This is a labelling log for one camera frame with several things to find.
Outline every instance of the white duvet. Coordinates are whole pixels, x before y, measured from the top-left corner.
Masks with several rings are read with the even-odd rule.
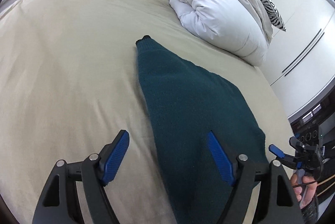
[[[170,5],[193,35],[251,65],[265,61],[273,31],[260,0],[170,0]]]

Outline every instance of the beige bed sheet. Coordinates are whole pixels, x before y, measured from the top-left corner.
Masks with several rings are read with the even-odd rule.
[[[106,187],[120,223],[175,223],[137,76],[135,42],[146,34],[240,89],[269,160],[271,143],[292,152],[286,115],[260,70],[190,34],[169,0],[19,0],[0,16],[0,191],[21,224],[31,223],[57,160],[81,161],[121,129],[130,146]]]

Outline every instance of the mattress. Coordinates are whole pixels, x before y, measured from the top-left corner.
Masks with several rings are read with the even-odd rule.
[[[130,146],[106,193],[120,223],[175,223],[157,165],[135,42],[150,35],[236,85],[266,135],[293,153],[287,117],[266,79],[184,29],[169,0],[18,0],[0,15],[0,191],[31,223],[59,159],[82,161],[121,129]],[[82,185],[78,194],[91,223]],[[245,222],[251,222],[257,188]]]

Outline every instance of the hand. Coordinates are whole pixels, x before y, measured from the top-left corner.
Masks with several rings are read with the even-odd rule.
[[[297,180],[298,180],[298,176],[294,173],[293,176],[291,177],[292,186],[298,184]],[[303,177],[303,183],[308,183],[308,182],[312,182],[312,181],[314,181],[313,177],[307,177],[307,176]],[[318,186],[317,182],[309,184],[309,185],[306,186],[307,187],[307,192],[306,192],[304,200],[300,204],[300,209],[304,208],[306,205],[308,205],[312,201],[312,199],[315,195],[317,186]],[[301,193],[303,191],[303,188],[302,187],[296,187],[296,188],[293,188],[293,190],[294,190],[294,193],[296,195],[296,198],[297,198],[298,202],[300,202],[301,201],[301,196],[303,194],[303,193]]]

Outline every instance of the dark green knit garment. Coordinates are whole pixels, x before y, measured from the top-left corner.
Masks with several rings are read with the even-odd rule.
[[[239,89],[170,52],[148,36],[137,42],[139,81],[158,162],[178,224],[214,224],[231,187],[205,138],[213,130],[237,153],[267,163],[265,135]]]

